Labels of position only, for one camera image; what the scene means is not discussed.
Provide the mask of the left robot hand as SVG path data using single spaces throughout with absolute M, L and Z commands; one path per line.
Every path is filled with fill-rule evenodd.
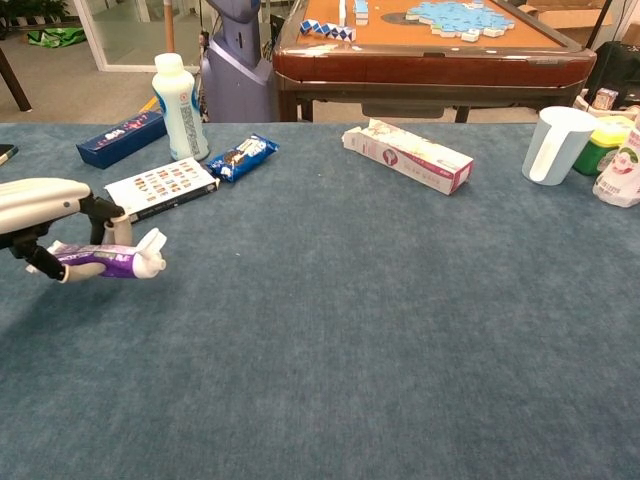
M 76 213 L 88 216 L 92 245 L 133 244 L 131 221 L 122 207 L 94 195 L 85 183 L 42 177 L 1 185 L 1 247 L 61 283 L 97 276 L 103 265 L 68 266 L 38 244 L 54 222 Z

